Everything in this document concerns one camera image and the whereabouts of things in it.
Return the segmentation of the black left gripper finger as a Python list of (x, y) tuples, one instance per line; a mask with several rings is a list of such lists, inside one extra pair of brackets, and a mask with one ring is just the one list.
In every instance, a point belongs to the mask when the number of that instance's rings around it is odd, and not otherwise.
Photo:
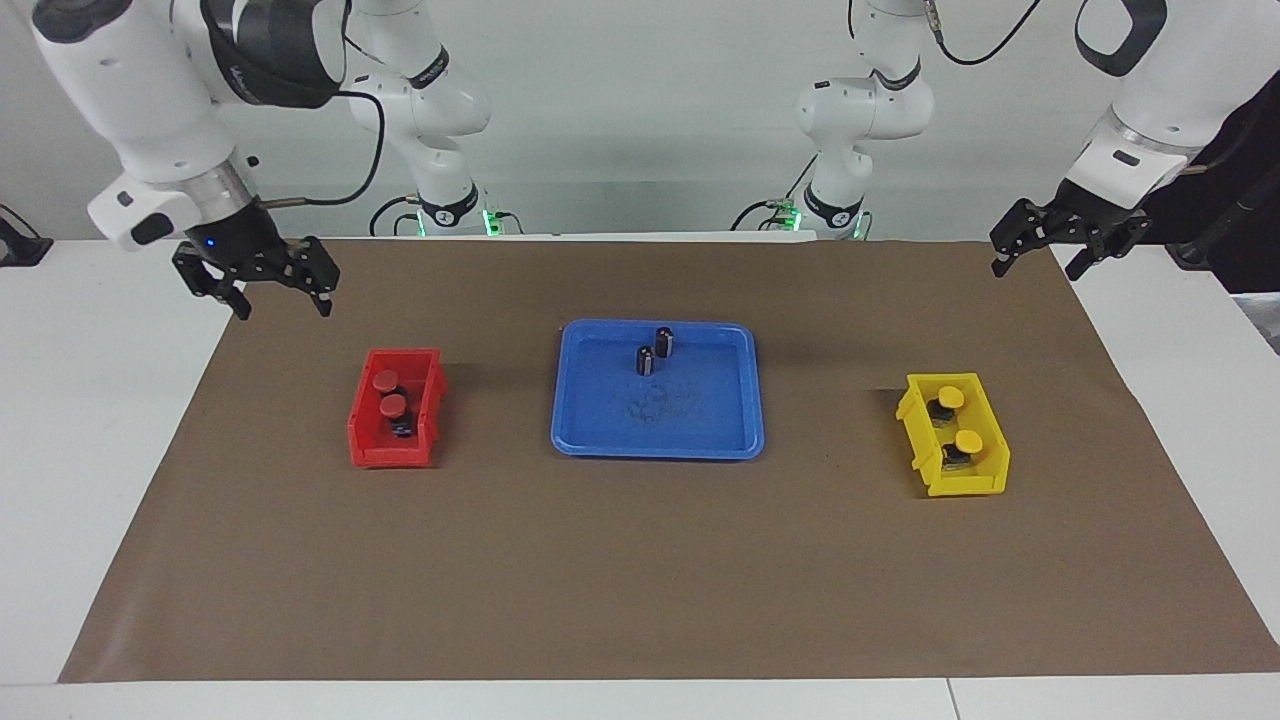
[(991, 270), (996, 278), (1004, 278), (1012, 264), (1023, 255), (1044, 249), (1052, 243), (1052, 234), (1044, 232), (1050, 210), (1019, 199), (989, 232), (989, 242), (995, 250)]
[(1092, 266), (1111, 258), (1125, 258), (1148, 233), (1149, 218), (1130, 218), (1110, 231), (1091, 228), (1084, 246), (1065, 266), (1071, 281), (1079, 281)]

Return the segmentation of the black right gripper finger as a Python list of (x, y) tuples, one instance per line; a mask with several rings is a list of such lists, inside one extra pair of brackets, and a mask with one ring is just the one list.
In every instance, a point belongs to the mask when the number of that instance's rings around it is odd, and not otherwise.
[(228, 306), (237, 319), (247, 322), (251, 304), (236, 279), (224, 274), (215, 278), (205, 259), (193, 245), (178, 245), (173, 254), (173, 265), (195, 297), (210, 297)]
[(306, 293), (320, 316), (330, 316), (338, 283), (339, 266), (319, 237), (306, 236), (287, 246), (285, 286)]

